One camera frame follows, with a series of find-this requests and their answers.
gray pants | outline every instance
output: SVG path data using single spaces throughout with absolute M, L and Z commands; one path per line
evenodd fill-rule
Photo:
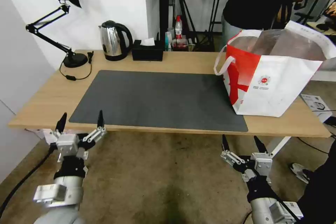
M 222 48 L 228 43 L 228 41 L 237 35 L 242 29 L 230 25 L 224 19 L 224 15 L 222 15 Z

black desk lamp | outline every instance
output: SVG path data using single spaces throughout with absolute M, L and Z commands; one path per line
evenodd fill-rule
M 26 25 L 26 29 L 30 33 L 40 37 L 41 39 L 47 41 L 48 43 L 52 44 L 53 46 L 56 46 L 58 49 L 61 49 L 62 51 L 66 52 L 66 57 L 63 61 L 64 65 L 66 67 L 69 67 L 69 68 L 76 68 L 76 67 L 84 65 L 88 61 L 87 56 L 85 54 L 76 54 L 72 51 L 72 49 L 70 47 L 62 45 L 60 43 L 57 43 L 54 40 L 51 40 L 50 38 L 48 38 L 47 36 L 45 36 L 45 35 L 43 35 L 39 32 L 39 30 L 42 29 L 43 27 L 47 26 L 48 24 L 56 21 L 57 19 L 59 19 L 59 18 L 61 18 L 64 15 L 69 13 L 70 6 L 67 5 L 66 0 L 63 0 L 63 2 L 61 2 L 61 0 L 58 0 L 58 1 L 62 4 L 60 7 L 58 7 L 53 12 L 50 12 L 46 16 L 40 18 L 39 20 L 35 21 L 34 23 Z M 71 3 L 73 3 L 74 5 L 76 5 L 79 8 L 81 8 L 81 3 L 83 3 L 82 0 L 68 0 L 68 1 L 70 1 Z M 44 19 L 46 19 L 50 15 L 58 12 L 59 10 L 62 10 L 64 13 L 61 14 L 60 16 L 58 16 L 58 17 L 55 17 L 52 20 L 43 21 Z

wooden table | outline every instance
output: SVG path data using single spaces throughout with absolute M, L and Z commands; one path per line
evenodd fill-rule
M 151 71 L 193 74 L 213 74 L 215 52 L 165 52 L 162 62 L 133 61 L 129 55 L 124 60 L 107 61 L 102 51 L 95 51 L 92 61 L 92 74 L 84 80 L 70 81 L 58 71 L 40 88 L 25 104 L 22 110 L 9 123 L 18 128 L 50 128 L 54 129 L 64 112 L 68 119 L 88 89 L 99 70 Z M 90 70 L 89 64 L 71 69 L 62 67 L 64 74 L 84 77 Z M 319 122 L 308 106 L 297 98 L 280 118 L 262 116 L 244 116 L 248 132 L 209 131 L 178 128 L 134 127 L 106 125 L 108 131 L 142 131 L 142 132 L 174 132 L 197 134 L 233 134 L 233 135 L 267 135 L 267 136 L 300 136 L 329 137 L 329 131 Z M 96 125 L 66 123 L 66 129 L 91 131 Z

paper sheet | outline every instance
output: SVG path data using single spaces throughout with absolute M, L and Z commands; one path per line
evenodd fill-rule
M 148 38 L 148 39 L 145 39 L 145 40 L 141 40 L 141 43 L 140 45 L 143 45 L 143 46 L 155 46 L 155 42 L 154 42 L 154 38 Z

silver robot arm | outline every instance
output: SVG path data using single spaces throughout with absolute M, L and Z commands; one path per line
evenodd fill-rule
M 34 201 L 43 203 L 51 210 L 36 220 L 35 224 L 84 224 L 79 216 L 79 205 L 83 199 L 83 179 L 88 172 L 84 161 L 91 149 L 106 134 L 103 112 L 98 116 L 97 128 L 82 140 L 77 134 L 63 134 L 67 115 L 64 113 L 52 133 L 59 150 L 61 168 L 54 175 L 54 183 L 39 185 Z
M 223 135 L 221 158 L 242 174 L 248 187 L 247 201 L 251 204 L 254 224 L 299 223 L 303 214 L 296 202 L 283 202 L 270 187 L 268 177 L 272 156 L 255 136 L 259 152 L 251 156 L 237 156 L 230 151 Z

